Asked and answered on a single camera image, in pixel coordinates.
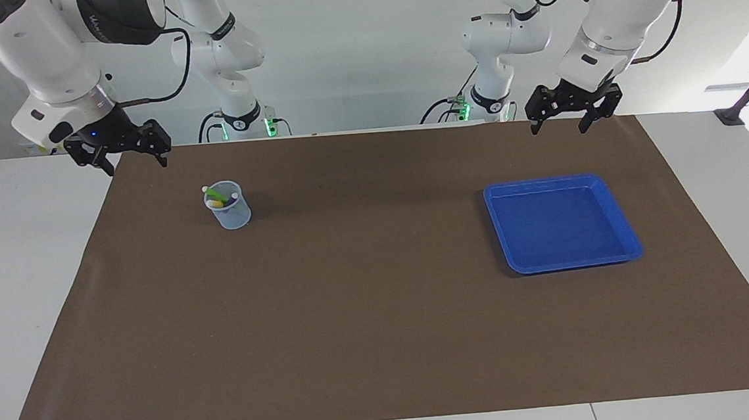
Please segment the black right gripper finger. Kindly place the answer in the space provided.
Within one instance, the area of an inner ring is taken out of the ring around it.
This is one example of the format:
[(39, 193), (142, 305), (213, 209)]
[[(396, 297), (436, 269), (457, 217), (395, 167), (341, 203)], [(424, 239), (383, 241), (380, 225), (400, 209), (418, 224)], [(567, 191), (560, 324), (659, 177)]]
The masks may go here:
[(172, 151), (170, 135), (156, 120), (147, 120), (139, 126), (140, 153), (150, 154), (161, 168), (168, 166), (168, 155)]
[(98, 170), (106, 172), (108, 177), (113, 177), (115, 167), (109, 161), (105, 148), (87, 151), (84, 147), (72, 147), (73, 160), (79, 167), (92, 166)]

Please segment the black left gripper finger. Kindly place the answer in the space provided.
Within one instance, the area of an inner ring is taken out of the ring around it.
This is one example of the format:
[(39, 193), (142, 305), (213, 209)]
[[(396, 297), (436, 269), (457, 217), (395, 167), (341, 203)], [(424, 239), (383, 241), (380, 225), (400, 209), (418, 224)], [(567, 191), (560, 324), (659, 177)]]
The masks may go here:
[(529, 120), (533, 135), (538, 135), (546, 119), (554, 114), (553, 104), (553, 92), (544, 85), (538, 85), (524, 107), (525, 118)]
[(622, 96), (618, 83), (610, 83), (595, 102), (588, 102), (587, 111), (577, 125), (580, 133), (588, 133), (592, 124), (601, 119), (612, 118)]

